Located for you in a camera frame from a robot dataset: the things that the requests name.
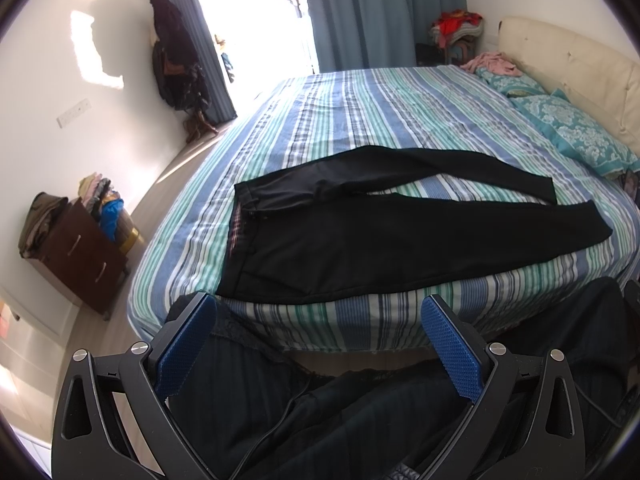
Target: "metal screw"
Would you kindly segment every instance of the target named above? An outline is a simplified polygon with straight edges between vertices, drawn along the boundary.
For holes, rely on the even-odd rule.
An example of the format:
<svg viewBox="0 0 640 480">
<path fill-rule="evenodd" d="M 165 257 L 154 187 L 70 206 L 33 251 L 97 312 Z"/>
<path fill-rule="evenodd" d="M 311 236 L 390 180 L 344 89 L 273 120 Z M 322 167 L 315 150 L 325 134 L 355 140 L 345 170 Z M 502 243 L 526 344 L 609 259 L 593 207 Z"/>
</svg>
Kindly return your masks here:
<svg viewBox="0 0 640 480">
<path fill-rule="evenodd" d="M 561 350 L 554 349 L 551 351 L 551 358 L 554 361 L 564 361 L 564 354 L 562 353 Z"/>
<path fill-rule="evenodd" d="M 489 345 L 489 350 L 492 354 L 496 355 L 505 355 L 507 353 L 507 347 L 502 343 L 491 343 Z"/>
<path fill-rule="evenodd" d="M 146 349 L 149 348 L 149 345 L 143 341 L 138 341 L 134 343 L 131 347 L 131 352 L 135 355 L 140 355 L 146 352 Z"/>
<path fill-rule="evenodd" d="M 82 361 L 82 359 L 84 359 L 86 357 L 86 350 L 84 350 L 83 348 L 76 350 L 76 353 L 74 354 L 74 361 Z"/>
</svg>

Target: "striped bedsheet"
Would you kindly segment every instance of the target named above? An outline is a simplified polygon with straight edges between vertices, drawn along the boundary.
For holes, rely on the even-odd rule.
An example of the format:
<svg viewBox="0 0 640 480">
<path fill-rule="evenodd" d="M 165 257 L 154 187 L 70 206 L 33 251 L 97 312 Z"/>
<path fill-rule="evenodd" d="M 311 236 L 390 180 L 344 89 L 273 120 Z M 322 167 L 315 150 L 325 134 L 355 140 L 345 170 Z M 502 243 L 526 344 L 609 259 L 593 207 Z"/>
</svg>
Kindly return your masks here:
<svg viewBox="0 0 640 480">
<path fill-rule="evenodd" d="M 154 336 L 179 296 L 216 290 L 233 184 L 365 144 L 494 155 L 523 170 L 553 177 L 561 204 L 593 199 L 613 235 L 597 246 L 544 264 L 413 292 L 308 305 L 224 300 L 284 348 L 423 346 L 427 339 L 419 312 L 427 294 L 440 294 L 463 320 L 489 332 L 532 316 L 550 300 L 599 276 L 624 283 L 638 275 L 640 215 L 630 198 L 613 182 L 560 155 L 507 98 L 456 67 L 354 70 L 295 78 L 282 82 L 256 106 L 255 113 L 237 121 L 212 150 L 146 249 L 128 302 L 129 321 L 142 339 Z M 535 202 L 517 192 L 444 174 L 395 190 L 417 197 Z"/>
</svg>

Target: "drawer handle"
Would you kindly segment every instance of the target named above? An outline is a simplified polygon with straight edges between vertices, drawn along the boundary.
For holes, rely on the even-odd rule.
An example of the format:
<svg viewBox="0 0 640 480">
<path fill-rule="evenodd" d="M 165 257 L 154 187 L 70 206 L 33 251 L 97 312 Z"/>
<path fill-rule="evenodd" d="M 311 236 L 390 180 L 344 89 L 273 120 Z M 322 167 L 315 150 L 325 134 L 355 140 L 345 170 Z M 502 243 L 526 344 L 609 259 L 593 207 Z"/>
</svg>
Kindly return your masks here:
<svg viewBox="0 0 640 480">
<path fill-rule="evenodd" d="M 78 247 L 78 244 L 80 243 L 80 238 L 82 238 L 82 235 L 78 235 L 78 238 L 76 238 L 73 247 L 71 247 L 69 249 L 69 252 L 66 254 L 67 256 L 71 256 L 71 253 L 76 250 L 76 247 Z"/>
<path fill-rule="evenodd" d="M 107 268 L 107 262 L 104 262 L 102 264 L 102 270 L 100 271 L 100 274 L 98 274 L 98 277 L 95 279 L 95 283 L 98 283 L 100 281 L 100 278 L 104 274 L 104 269 L 106 269 L 106 268 Z"/>
</svg>

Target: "teal floral pillow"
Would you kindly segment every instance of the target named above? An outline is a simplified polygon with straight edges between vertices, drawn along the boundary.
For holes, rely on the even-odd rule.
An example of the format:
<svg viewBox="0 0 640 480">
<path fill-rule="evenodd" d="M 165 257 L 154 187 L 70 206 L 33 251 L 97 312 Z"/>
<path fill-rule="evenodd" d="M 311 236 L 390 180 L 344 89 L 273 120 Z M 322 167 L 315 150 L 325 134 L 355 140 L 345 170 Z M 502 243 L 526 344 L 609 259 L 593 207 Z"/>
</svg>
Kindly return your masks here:
<svg viewBox="0 0 640 480">
<path fill-rule="evenodd" d="M 497 75 L 485 68 L 478 68 L 476 75 L 488 85 L 507 97 L 528 97 L 546 95 L 545 89 L 535 79 L 524 74 L 521 76 Z"/>
<path fill-rule="evenodd" d="M 590 166 L 599 175 L 616 178 L 626 170 L 640 170 L 634 152 L 570 102 L 542 95 L 511 102 L 560 153 Z"/>
</svg>

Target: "gray curtain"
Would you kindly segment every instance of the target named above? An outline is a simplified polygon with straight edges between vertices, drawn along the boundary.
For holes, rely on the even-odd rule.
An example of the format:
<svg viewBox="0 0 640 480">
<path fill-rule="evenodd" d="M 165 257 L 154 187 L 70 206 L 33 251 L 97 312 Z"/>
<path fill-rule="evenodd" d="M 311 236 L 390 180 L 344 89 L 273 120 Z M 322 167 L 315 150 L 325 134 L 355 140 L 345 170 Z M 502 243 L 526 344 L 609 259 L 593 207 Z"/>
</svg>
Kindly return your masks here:
<svg viewBox="0 0 640 480">
<path fill-rule="evenodd" d="M 226 90 L 225 78 L 220 68 L 218 54 L 213 38 L 204 19 L 199 0 L 171 0 L 182 13 L 184 27 L 189 32 L 196 47 L 200 65 L 207 80 L 207 88 L 211 95 L 211 106 L 206 115 L 214 124 L 230 121 L 235 118 L 236 110 Z"/>
<path fill-rule="evenodd" d="M 308 0 L 321 72 L 415 66 L 415 43 L 466 0 Z"/>
</svg>

